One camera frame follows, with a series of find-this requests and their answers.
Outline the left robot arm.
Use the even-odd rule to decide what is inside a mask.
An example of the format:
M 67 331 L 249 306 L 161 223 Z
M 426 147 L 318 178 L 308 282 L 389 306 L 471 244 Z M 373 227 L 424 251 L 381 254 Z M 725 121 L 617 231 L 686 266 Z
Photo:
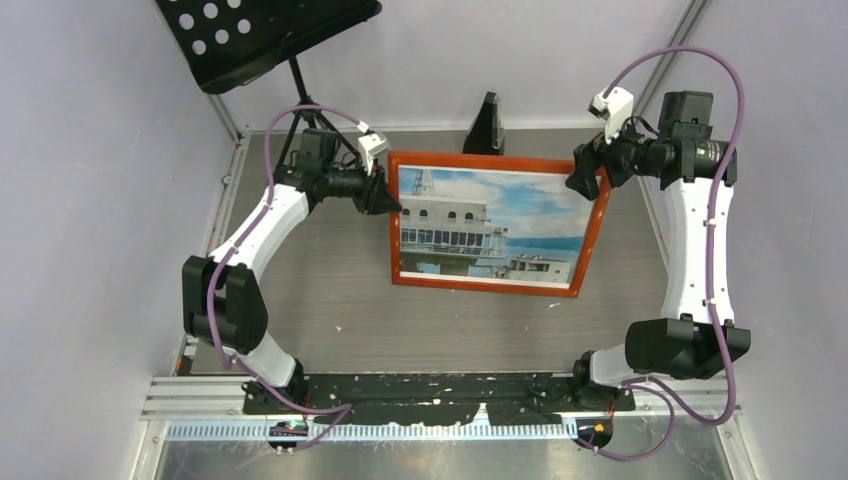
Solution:
M 351 163 L 341 165 L 335 162 L 339 142 L 330 130 L 304 130 L 298 150 L 275 168 L 270 185 L 238 229 L 209 255 L 191 256 L 182 267 L 186 334 L 214 347 L 224 365 L 244 368 L 284 414 L 305 405 L 308 383 L 302 363 L 268 331 L 260 289 L 268 263 L 294 228 L 327 198 L 349 198 L 366 215 L 401 209 L 379 163 L 390 151 L 387 137 L 366 131 L 357 140 Z

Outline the black metronome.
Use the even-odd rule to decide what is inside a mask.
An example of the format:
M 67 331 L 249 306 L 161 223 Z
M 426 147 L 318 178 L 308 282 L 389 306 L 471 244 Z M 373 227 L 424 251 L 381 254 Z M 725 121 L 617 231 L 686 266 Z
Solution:
M 465 137 L 462 147 L 464 154 L 504 155 L 504 130 L 498 106 L 498 94 L 488 91 Z

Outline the black music stand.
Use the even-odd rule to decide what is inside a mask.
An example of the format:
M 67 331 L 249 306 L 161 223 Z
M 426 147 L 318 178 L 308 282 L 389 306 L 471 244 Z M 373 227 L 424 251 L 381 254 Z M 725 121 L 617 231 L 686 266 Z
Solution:
M 379 1 L 155 2 L 198 87 L 222 95 L 378 15 Z

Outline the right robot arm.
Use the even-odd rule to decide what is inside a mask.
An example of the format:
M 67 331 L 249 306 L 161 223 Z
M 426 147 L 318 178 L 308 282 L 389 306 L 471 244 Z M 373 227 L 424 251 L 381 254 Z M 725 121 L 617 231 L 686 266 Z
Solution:
M 659 318 L 632 323 L 622 344 L 575 361 L 569 399 L 589 411 L 608 406 L 638 379 L 710 379 L 747 353 L 752 340 L 749 330 L 735 327 L 727 291 L 727 214 L 737 170 L 734 161 L 719 170 L 730 144 L 712 136 L 712 94 L 667 93 L 656 128 L 634 115 L 633 103 L 619 87 L 593 97 L 588 110 L 605 125 L 575 149 L 565 185 L 596 200 L 604 186 L 658 179 L 670 222 L 668 283 Z

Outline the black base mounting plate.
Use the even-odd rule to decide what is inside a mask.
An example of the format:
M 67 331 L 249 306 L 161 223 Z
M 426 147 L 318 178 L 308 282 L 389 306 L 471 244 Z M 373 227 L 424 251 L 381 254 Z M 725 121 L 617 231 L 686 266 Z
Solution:
M 635 409 L 630 395 L 590 399 L 550 372 L 313 374 L 284 395 L 311 409 L 349 404 L 341 423 L 353 425 L 467 425 L 481 411 L 497 426 L 549 425 L 565 412 Z

